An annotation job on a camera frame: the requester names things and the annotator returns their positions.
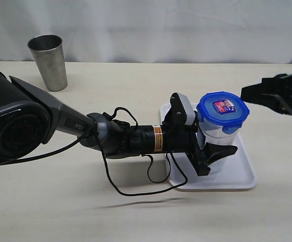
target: blue container lid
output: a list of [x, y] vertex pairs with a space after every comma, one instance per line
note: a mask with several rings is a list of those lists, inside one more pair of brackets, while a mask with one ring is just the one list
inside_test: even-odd
[[238, 96], [229, 92], [213, 92], [204, 95], [196, 107], [203, 118], [209, 122], [230, 128], [241, 128], [250, 111]]

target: container label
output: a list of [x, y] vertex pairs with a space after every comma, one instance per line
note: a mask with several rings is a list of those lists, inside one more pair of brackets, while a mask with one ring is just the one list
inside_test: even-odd
[[223, 99], [221, 101], [213, 102], [213, 106], [220, 114], [236, 112], [236, 107], [230, 100]]
[[162, 130], [160, 125], [153, 126], [155, 135], [155, 152], [161, 152], [164, 145]]

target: table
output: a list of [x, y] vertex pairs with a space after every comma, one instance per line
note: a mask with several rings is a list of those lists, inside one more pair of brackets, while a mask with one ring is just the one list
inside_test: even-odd
[[[128, 108], [140, 124], [159, 124], [173, 92], [198, 102], [207, 92], [241, 88], [292, 65], [66, 63], [68, 87], [52, 93], [82, 112]], [[0, 71], [46, 90], [33, 62], [0, 62]], [[0, 167], [0, 241], [289, 241], [292, 240], [292, 117], [248, 104], [241, 134], [257, 174], [246, 192], [171, 191], [123, 197], [109, 184], [98, 151], [80, 145], [44, 160]], [[56, 132], [30, 156], [75, 137]], [[164, 177], [156, 156], [151, 175]], [[152, 191], [146, 157], [110, 160], [126, 192]]]

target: plastic tray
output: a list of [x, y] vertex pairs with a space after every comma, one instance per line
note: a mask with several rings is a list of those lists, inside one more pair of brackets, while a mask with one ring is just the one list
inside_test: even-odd
[[[160, 120], [164, 120], [165, 115], [170, 109], [170, 104], [165, 104], [160, 109]], [[246, 151], [244, 142], [238, 132], [234, 144], [238, 147], [233, 156], [223, 158], [212, 164], [211, 172], [208, 176], [197, 176], [193, 166], [189, 162], [186, 154], [175, 153], [174, 157], [188, 178], [188, 183], [180, 190], [249, 190], [256, 185], [256, 175], [251, 165], [250, 158]], [[170, 184], [177, 185], [184, 182], [183, 176], [177, 170], [173, 161], [171, 161], [171, 172], [168, 181]], [[223, 162], [223, 168], [219, 172], [214, 172], [214, 166], [219, 166], [218, 162]], [[168, 172], [168, 162], [166, 160], [166, 172]]]

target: white curtain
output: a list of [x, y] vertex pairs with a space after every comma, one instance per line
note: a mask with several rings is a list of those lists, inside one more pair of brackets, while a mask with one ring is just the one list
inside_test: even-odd
[[0, 0], [0, 60], [46, 33], [71, 62], [292, 63], [292, 0]]

